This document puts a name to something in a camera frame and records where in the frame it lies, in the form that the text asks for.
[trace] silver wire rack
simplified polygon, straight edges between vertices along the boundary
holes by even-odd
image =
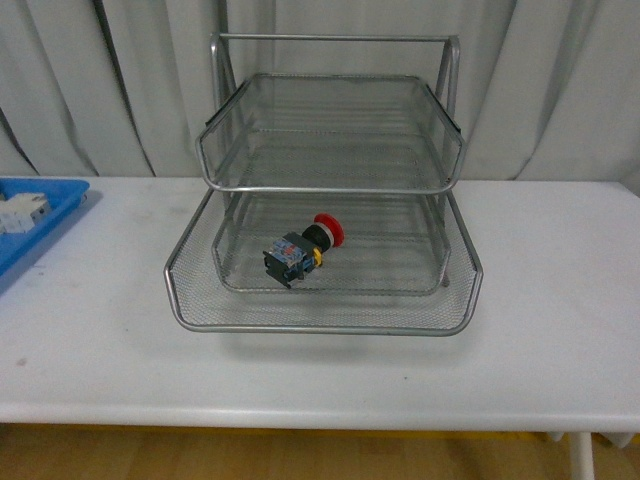
[[[226,46],[234,39],[444,49],[435,92],[397,75],[256,74],[236,89]],[[179,323],[207,332],[460,332],[483,273],[451,193],[465,153],[452,120],[457,38],[218,34],[212,55],[222,106],[196,145],[211,189],[165,267]],[[263,251],[321,211],[339,219],[345,242],[286,289],[266,274]]]

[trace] white curtain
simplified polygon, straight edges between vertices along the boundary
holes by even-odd
[[[2,0],[0,174],[199,175],[209,33],[460,36],[463,177],[614,180],[640,193],[637,0]],[[231,46],[274,68],[435,80],[408,44]]]

